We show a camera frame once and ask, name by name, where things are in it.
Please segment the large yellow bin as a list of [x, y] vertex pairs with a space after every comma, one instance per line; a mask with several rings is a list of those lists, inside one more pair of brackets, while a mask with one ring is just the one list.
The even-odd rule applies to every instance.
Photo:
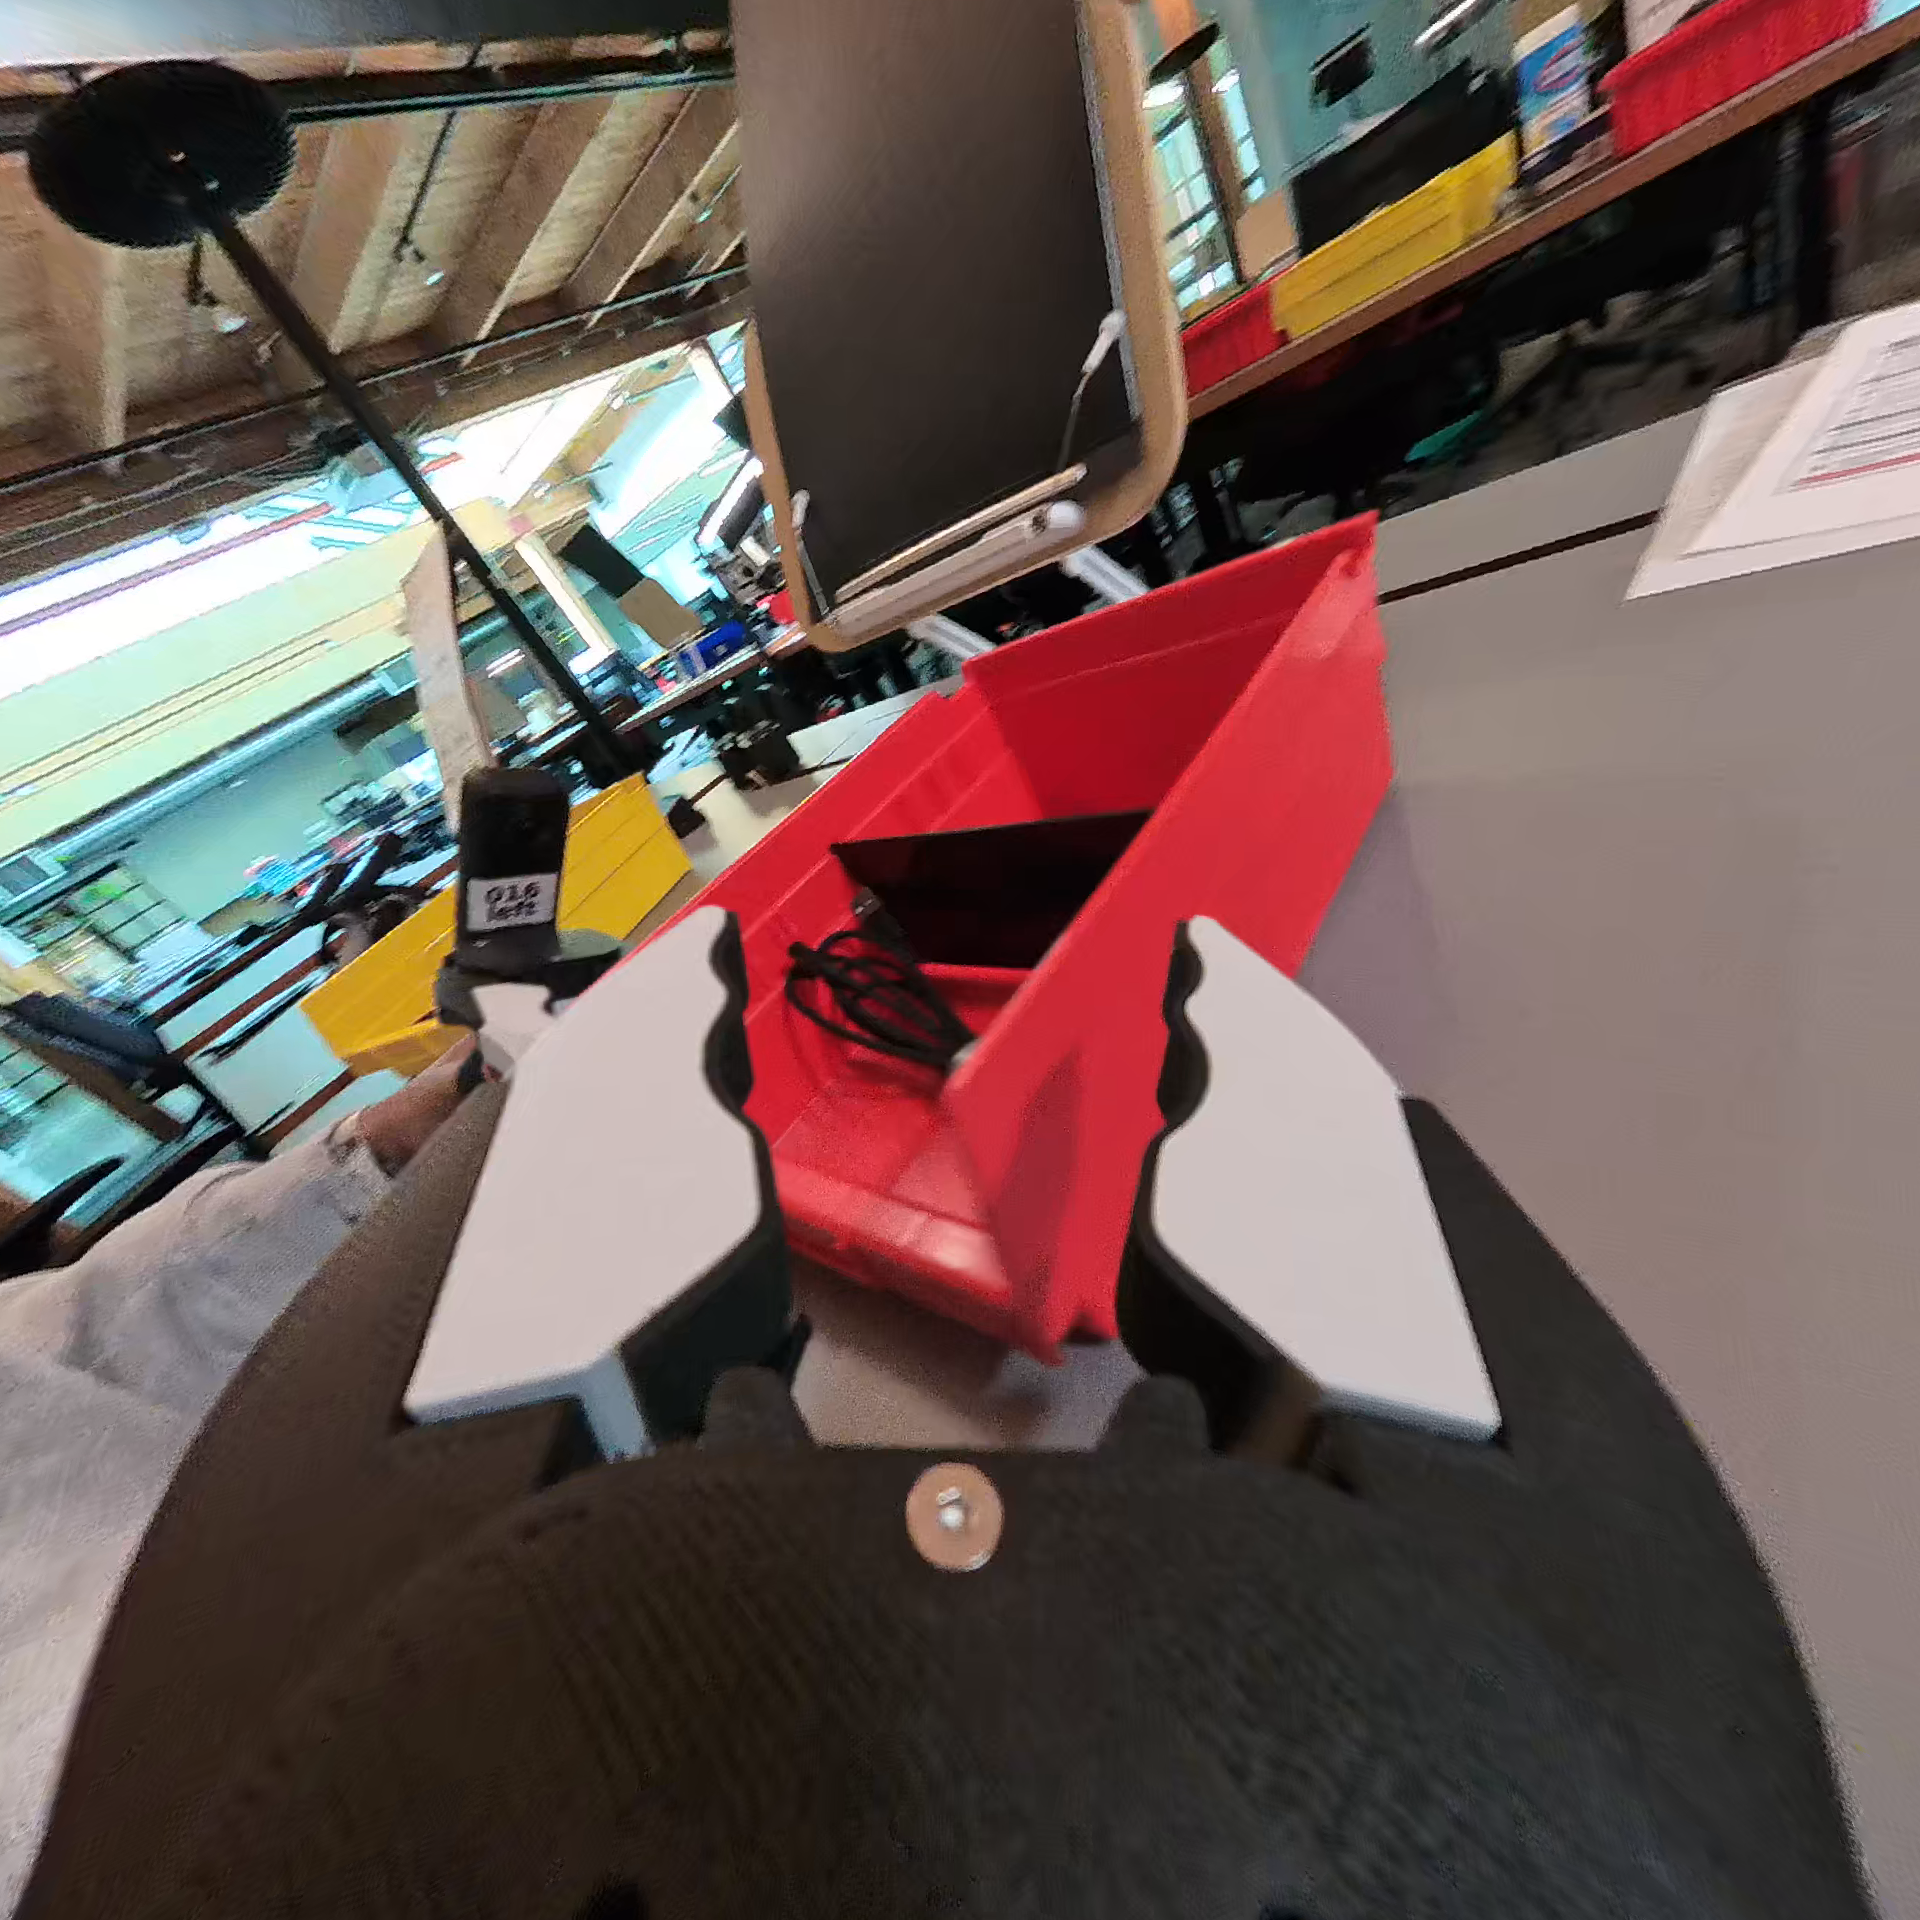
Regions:
[[[628, 936], [675, 892], [691, 862], [644, 775], [571, 809], [559, 924]], [[455, 947], [456, 888], [446, 885], [400, 927], [301, 1000], [301, 1014], [354, 1076], [416, 1077], [456, 1044], [435, 986]]]

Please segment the wooden wall shelf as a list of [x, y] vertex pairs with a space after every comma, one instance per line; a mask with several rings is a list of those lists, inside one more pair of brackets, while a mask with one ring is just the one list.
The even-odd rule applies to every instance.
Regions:
[[1491, 233], [1472, 242], [1463, 251], [1447, 256], [1419, 277], [1408, 277], [1382, 297], [1368, 300], [1350, 313], [1327, 327], [1287, 341], [1287, 346], [1246, 367], [1223, 385], [1189, 399], [1189, 422], [1197, 426], [1205, 417], [1219, 413], [1257, 392], [1302, 374], [1308, 367], [1333, 357], [1340, 350], [1366, 339], [1391, 323], [1403, 323], [1408, 314], [1423, 314], [1437, 300], [1451, 297], [1477, 277], [1486, 277], [1518, 253], [1527, 253], [1566, 228], [1585, 221], [1599, 208], [1613, 205], [1629, 194], [1665, 178], [1693, 159], [1700, 159], [1712, 150], [1730, 145], [1737, 136], [1776, 120], [1785, 113], [1813, 104], [1816, 97], [1762, 118], [1749, 118], [1748, 102], [1742, 113], [1725, 111], [1716, 124], [1698, 125], [1658, 148], [1643, 150], [1627, 161], [1615, 159], [1613, 152], [1606, 161], [1580, 170], [1564, 184], [1536, 198], [1527, 208], [1511, 214], [1495, 224]]

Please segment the red plastic bin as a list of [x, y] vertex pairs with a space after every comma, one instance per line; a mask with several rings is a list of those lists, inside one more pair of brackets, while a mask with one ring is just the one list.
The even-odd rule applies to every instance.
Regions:
[[[737, 924], [760, 1236], [1034, 1358], [1117, 1334], [1163, 1127], [1177, 929], [1297, 973], [1394, 775], [1378, 523], [1345, 518], [970, 662], [743, 851], [691, 906]], [[854, 1046], [790, 996], [852, 927], [841, 844], [1140, 816], [1034, 963], [916, 961], [972, 1028], [955, 1069]]]

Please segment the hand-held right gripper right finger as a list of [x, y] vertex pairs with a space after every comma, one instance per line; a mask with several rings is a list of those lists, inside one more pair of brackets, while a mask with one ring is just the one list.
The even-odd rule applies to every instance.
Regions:
[[1493, 1447], [1502, 1410], [1403, 1088], [1216, 918], [1182, 922], [1161, 1127], [1117, 1332], [1198, 1404], [1212, 1454], [1297, 1463], [1359, 1418]]

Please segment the wipes canister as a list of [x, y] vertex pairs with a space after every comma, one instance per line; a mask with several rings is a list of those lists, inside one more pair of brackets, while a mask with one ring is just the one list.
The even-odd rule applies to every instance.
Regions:
[[1597, 138], [1589, 5], [1516, 4], [1511, 79], [1520, 182], [1536, 191], [1571, 168]]

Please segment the grey desk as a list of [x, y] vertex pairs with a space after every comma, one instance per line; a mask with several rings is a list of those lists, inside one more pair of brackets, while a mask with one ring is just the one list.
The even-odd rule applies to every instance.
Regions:
[[1302, 979], [1712, 1447], [1917, 1916], [1917, 546], [1629, 597], [1696, 429], [1378, 530], [1396, 786]]

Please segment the yellow shelf bin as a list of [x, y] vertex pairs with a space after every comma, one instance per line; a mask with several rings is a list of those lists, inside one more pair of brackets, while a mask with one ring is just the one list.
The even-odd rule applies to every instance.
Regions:
[[1272, 323], [1290, 341], [1419, 277], [1491, 233], [1518, 185], [1522, 145], [1509, 131], [1354, 228], [1302, 253], [1274, 279]]

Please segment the person's left forearm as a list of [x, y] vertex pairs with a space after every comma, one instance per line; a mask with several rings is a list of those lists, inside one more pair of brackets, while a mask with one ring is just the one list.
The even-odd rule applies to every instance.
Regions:
[[2, 1298], [2, 1888], [18, 1902], [94, 1650], [177, 1463], [386, 1178], [349, 1113], [193, 1176]]

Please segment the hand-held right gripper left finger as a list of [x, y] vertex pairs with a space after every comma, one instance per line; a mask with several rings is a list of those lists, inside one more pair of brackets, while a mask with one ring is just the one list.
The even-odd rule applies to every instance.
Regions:
[[610, 1461], [702, 1432], [721, 1374], [790, 1348], [773, 1155], [748, 1113], [737, 918], [693, 906], [557, 1005], [469, 975], [504, 1106], [414, 1374], [410, 1422], [571, 1404]]

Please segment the person's left hand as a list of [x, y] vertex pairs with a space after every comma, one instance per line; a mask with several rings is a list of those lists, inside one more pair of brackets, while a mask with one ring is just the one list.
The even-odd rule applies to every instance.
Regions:
[[354, 1116], [359, 1145], [386, 1178], [396, 1178], [494, 1069], [478, 1040], [451, 1049], [400, 1093]]

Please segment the small red shelf bin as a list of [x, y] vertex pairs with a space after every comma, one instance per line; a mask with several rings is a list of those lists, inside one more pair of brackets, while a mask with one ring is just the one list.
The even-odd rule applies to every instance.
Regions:
[[1260, 281], [1234, 297], [1216, 300], [1182, 325], [1189, 397], [1223, 385], [1246, 367], [1281, 351], [1287, 341], [1285, 327], [1276, 321], [1272, 281]]

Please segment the black bin divider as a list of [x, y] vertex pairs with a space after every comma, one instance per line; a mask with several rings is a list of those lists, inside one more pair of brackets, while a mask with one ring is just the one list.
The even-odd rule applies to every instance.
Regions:
[[1151, 812], [1073, 814], [831, 844], [854, 915], [919, 963], [1034, 970], [1113, 871]]

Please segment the white tablet stand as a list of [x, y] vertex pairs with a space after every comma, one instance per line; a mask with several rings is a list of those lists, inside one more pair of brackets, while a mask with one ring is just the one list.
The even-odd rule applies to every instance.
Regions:
[[838, 588], [808, 638], [827, 654], [852, 650], [962, 601], [1059, 562], [1085, 542], [1078, 502], [1091, 466], [1073, 461], [1050, 479], [914, 542]]

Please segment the paper sheet in plastic sleeve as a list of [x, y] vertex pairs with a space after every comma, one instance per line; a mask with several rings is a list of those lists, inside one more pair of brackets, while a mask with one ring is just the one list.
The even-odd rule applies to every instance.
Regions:
[[1919, 304], [1726, 389], [1693, 436], [1629, 601], [1919, 539]]

